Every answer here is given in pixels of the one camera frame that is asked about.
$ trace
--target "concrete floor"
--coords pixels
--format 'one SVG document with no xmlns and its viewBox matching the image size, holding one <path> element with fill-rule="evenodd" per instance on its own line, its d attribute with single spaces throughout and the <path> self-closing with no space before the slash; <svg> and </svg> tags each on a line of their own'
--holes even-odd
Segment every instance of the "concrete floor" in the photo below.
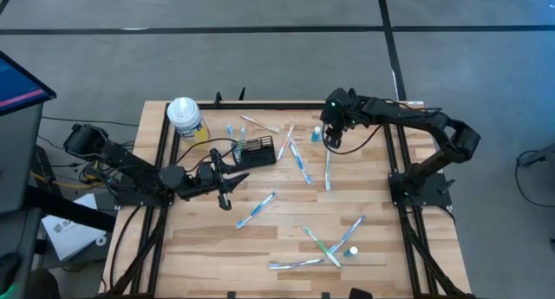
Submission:
<svg viewBox="0 0 555 299">
<path fill-rule="evenodd" d="M 555 0 L 387 0 L 399 25 L 555 24 Z M 0 29 L 381 24 L 377 0 L 10 0 Z M 514 183 L 522 151 L 555 143 L 553 32 L 395 33 L 409 100 L 444 107 L 481 135 L 474 159 L 445 172 L 473 292 L 552 298 L 555 211 L 528 204 Z M 383 33 L 0 36 L 0 49 L 57 93 L 49 116 L 136 123 L 143 102 L 323 99 L 337 87 L 395 98 Z M 61 143 L 71 123 L 44 120 Z M 104 126 L 114 140 L 131 127 Z M 47 148 L 54 164 L 74 161 Z M 66 169 L 60 174 L 75 176 Z M 555 205 L 545 164 L 521 171 L 526 193 Z M 98 290 L 102 265 L 57 270 L 64 298 Z"/>
</svg>

